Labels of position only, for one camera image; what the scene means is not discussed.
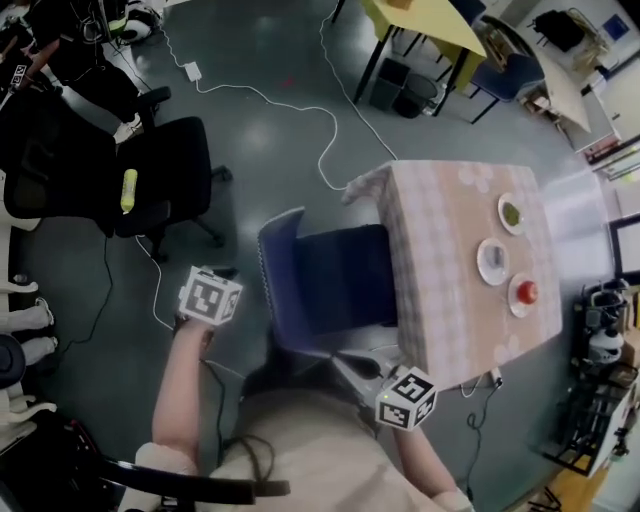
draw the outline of trash bin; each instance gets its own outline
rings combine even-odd
[[[402,91],[393,102],[393,109],[402,117],[413,119],[438,95],[438,87],[433,80],[411,73]]]
[[[407,83],[410,71],[409,66],[392,59],[384,59],[371,91],[369,103],[380,110],[389,110]]]

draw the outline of green food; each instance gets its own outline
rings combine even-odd
[[[520,210],[511,203],[504,203],[502,207],[502,215],[509,226],[515,227],[520,224]]]

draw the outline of black bag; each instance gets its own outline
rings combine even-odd
[[[536,32],[565,53],[584,39],[584,31],[566,11],[545,12],[533,20],[533,25]]]

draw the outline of gray floor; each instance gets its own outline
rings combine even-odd
[[[325,160],[337,185],[389,159],[371,132],[343,98],[322,57],[318,28],[332,10],[331,0],[191,0],[171,8],[165,28],[181,62],[195,60],[203,87],[250,84],[271,99],[299,106],[318,105],[338,117],[340,131]],[[335,26],[326,29],[329,54],[348,91],[375,45],[370,21],[359,2],[349,1]],[[402,51],[411,36],[399,38]],[[135,49],[139,74],[152,86],[168,85],[173,98],[162,106],[160,120],[199,116],[204,120],[213,165],[226,164],[235,175],[230,185],[216,185],[207,220],[224,231],[228,245],[213,249],[207,236],[190,224],[170,229],[162,266],[158,314],[170,319],[189,265],[233,264],[246,286],[231,325],[220,330],[210,358],[246,375],[264,360],[268,312],[256,256],[256,234],[271,216],[304,205],[306,232],[376,222],[366,201],[345,208],[340,194],[324,186],[316,161],[332,135],[329,116],[269,106],[248,91],[195,91],[175,67],[160,39]],[[409,63],[435,76],[435,49],[427,43],[412,52]],[[98,124],[115,129],[113,119],[67,94],[79,110]],[[402,159],[479,160],[533,168],[544,190],[562,275],[562,292],[571,297],[585,280],[611,272],[608,239],[602,230],[597,184],[581,173],[583,162],[547,122],[519,105],[498,105],[476,126],[467,120],[489,98],[470,100],[453,94],[439,118],[406,120],[361,103],[368,120]],[[176,179],[180,179],[176,169]],[[103,300],[107,277],[101,262],[102,235],[79,219],[48,219],[25,237],[23,266],[40,283],[57,319],[63,343],[86,336]],[[588,252],[584,267],[576,254]],[[42,384],[63,412],[79,418],[99,447],[113,457],[132,460],[150,438],[151,415],[170,344],[170,333],[154,321],[151,304],[157,273],[135,241],[112,239],[109,262],[115,286],[91,343],[76,346],[60,371]],[[567,386],[570,304],[565,332],[503,368],[505,386],[492,400],[483,431],[480,461],[473,477],[478,510],[499,510],[553,471],[538,453],[545,427]],[[367,329],[348,340],[362,346],[392,343],[392,329]],[[228,403],[223,428],[231,428],[240,380],[221,373]],[[215,453],[214,418],[218,390],[203,375],[203,469]],[[456,478],[463,478],[476,446],[466,416],[481,408],[485,391],[464,400],[445,392],[426,430]]]

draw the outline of yellow bottle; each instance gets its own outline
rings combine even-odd
[[[120,197],[120,207],[126,215],[133,210],[136,202],[136,181],[138,180],[138,171],[135,169],[127,169],[122,180],[122,196]]]

